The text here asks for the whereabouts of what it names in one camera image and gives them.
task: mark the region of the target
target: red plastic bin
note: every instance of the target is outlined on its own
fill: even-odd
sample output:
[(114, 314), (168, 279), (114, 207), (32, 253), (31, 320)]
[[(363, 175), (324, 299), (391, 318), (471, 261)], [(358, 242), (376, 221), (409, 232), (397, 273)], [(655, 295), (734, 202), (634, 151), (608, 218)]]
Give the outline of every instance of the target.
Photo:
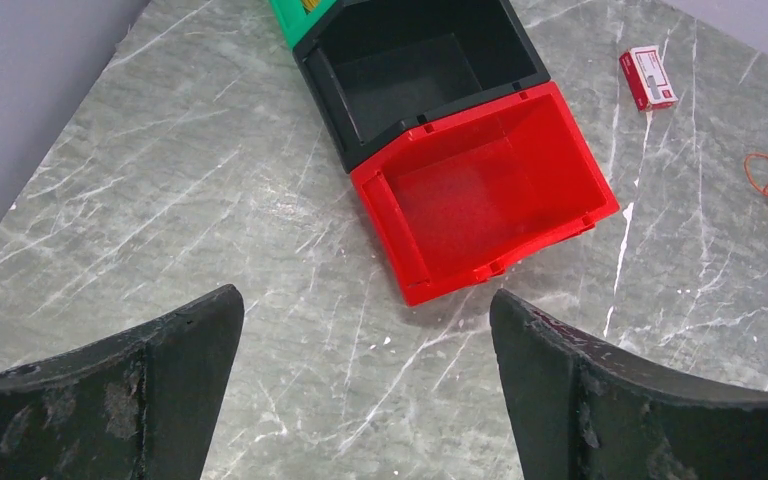
[(619, 210), (553, 82), (408, 130), (351, 178), (412, 306)]

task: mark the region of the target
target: yellow wire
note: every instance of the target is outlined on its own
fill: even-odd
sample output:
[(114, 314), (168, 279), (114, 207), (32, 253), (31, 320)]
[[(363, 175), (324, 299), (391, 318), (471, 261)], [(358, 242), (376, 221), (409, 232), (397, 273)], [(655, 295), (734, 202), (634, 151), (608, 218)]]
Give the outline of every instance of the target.
[(319, 5), (320, 0), (302, 0), (302, 5), (305, 7), (305, 11), (310, 13)]

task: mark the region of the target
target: small red and white box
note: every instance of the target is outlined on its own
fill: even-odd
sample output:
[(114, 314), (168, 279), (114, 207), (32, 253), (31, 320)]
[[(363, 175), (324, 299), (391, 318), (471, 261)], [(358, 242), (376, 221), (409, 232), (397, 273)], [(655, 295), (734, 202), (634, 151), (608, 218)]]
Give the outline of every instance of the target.
[(632, 48), (620, 57), (620, 65), (638, 110), (669, 108), (678, 101), (657, 46)]

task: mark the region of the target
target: white surface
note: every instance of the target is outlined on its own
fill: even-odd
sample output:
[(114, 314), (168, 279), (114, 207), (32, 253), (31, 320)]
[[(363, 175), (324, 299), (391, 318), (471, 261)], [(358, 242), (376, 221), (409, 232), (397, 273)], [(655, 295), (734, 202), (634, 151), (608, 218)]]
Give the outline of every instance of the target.
[[(768, 0), (665, 0), (768, 54)], [(735, 66), (742, 75), (745, 66)]]

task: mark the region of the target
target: gray wall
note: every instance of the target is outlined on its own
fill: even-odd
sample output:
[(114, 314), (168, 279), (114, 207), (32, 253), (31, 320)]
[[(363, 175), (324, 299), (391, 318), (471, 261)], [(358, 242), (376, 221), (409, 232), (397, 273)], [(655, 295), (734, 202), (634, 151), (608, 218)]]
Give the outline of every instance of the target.
[(149, 0), (0, 0), (0, 222)]
[[(768, 54), (768, 0), (665, 0)], [(736, 65), (743, 75), (748, 65)]]

